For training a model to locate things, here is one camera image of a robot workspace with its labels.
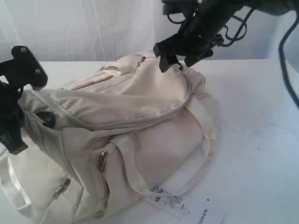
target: zipper pull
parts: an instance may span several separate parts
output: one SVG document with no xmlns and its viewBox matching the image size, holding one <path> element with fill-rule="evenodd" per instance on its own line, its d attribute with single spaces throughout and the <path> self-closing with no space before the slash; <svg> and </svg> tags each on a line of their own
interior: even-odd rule
<svg viewBox="0 0 299 224">
<path fill-rule="evenodd" d="M 140 60 L 140 61 L 138 62 L 138 64 L 137 64 L 137 68 L 140 67 L 141 63 L 144 62 L 145 59 L 146 59 L 146 56 L 143 56 L 143 57 L 141 58 L 141 60 Z"/>
<path fill-rule="evenodd" d="M 104 172 L 105 170 L 105 164 L 106 164 L 106 159 L 108 156 L 108 152 L 107 151 L 103 151 L 100 153 L 99 155 L 99 171 Z"/>
<path fill-rule="evenodd" d="M 65 181 L 63 181 L 62 184 L 53 193 L 53 198 L 57 199 L 58 196 L 67 189 L 67 187 L 70 185 L 70 183 L 71 183 L 70 178 L 66 178 Z"/>
</svg>

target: white bag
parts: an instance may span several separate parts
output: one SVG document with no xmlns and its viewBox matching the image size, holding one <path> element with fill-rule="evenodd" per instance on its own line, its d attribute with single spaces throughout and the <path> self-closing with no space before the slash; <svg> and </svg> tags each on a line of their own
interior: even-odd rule
<svg viewBox="0 0 299 224">
<path fill-rule="evenodd" d="M 196 184 L 214 153 L 212 101 L 205 78 L 172 66 L 159 70 L 151 51 L 126 56 L 95 76 L 61 90 L 25 91 L 19 101 L 28 149 L 0 147 L 0 178 L 14 207 L 35 223 L 106 218 L 169 176 L 204 139 L 211 149 L 199 171 L 175 194 Z M 35 114 L 55 114 L 51 129 Z"/>
</svg>

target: white table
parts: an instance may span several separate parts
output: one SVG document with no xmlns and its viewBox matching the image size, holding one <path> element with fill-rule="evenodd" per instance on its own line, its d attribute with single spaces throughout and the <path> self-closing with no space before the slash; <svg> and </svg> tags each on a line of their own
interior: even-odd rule
<svg viewBox="0 0 299 224">
<path fill-rule="evenodd" d="M 43 62 L 49 88 L 92 75 L 107 62 Z M 278 61 L 202 61 L 215 103 L 217 152 L 190 194 L 223 207 L 224 224 L 296 224 L 299 219 L 299 111 L 284 88 Z M 299 74 L 289 68 L 299 91 Z M 29 224 L 0 193 L 0 223 Z M 80 224 L 97 224 L 83 220 Z M 173 224 L 179 220 L 145 202 L 103 224 Z"/>
</svg>

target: white curtain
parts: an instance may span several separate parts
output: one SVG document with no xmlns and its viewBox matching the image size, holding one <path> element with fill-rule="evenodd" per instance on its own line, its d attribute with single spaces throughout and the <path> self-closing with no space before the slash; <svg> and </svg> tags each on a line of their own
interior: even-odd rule
<svg viewBox="0 0 299 224">
<path fill-rule="evenodd" d="M 247 11 L 243 8 L 237 15 L 244 17 Z M 182 18 L 173 15 L 174 20 Z M 210 59 L 275 57 L 278 37 L 289 23 L 289 16 L 256 11 L 245 38 L 229 48 L 216 48 Z M 229 21 L 231 36 L 239 25 Z M 177 30 L 178 25 L 162 15 L 161 0 L 0 0 L 0 61 L 11 58 L 14 45 L 28 46 L 39 61 L 115 60 L 149 49 Z"/>
</svg>

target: bag strap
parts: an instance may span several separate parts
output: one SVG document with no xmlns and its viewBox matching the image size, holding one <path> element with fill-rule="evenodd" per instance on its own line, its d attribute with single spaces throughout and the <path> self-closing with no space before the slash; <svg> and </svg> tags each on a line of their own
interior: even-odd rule
<svg viewBox="0 0 299 224">
<path fill-rule="evenodd" d="M 196 174 L 184 186 L 173 192 L 173 195 L 175 196 L 186 193 L 203 178 L 215 152 L 214 139 L 216 137 L 216 130 L 213 126 L 212 119 L 206 112 L 205 108 L 198 102 L 195 97 L 191 98 L 186 108 L 198 121 L 204 137 L 210 140 L 210 150 L 204 162 L 204 165 L 198 169 Z M 125 163 L 128 183 L 135 192 L 143 196 L 169 196 L 169 194 L 167 193 L 155 193 L 147 189 L 144 179 L 139 173 L 135 162 L 133 162 L 135 160 L 134 151 L 136 148 L 136 140 L 133 134 L 119 135 L 111 142 L 113 142 L 119 148 L 122 154 Z"/>
</svg>

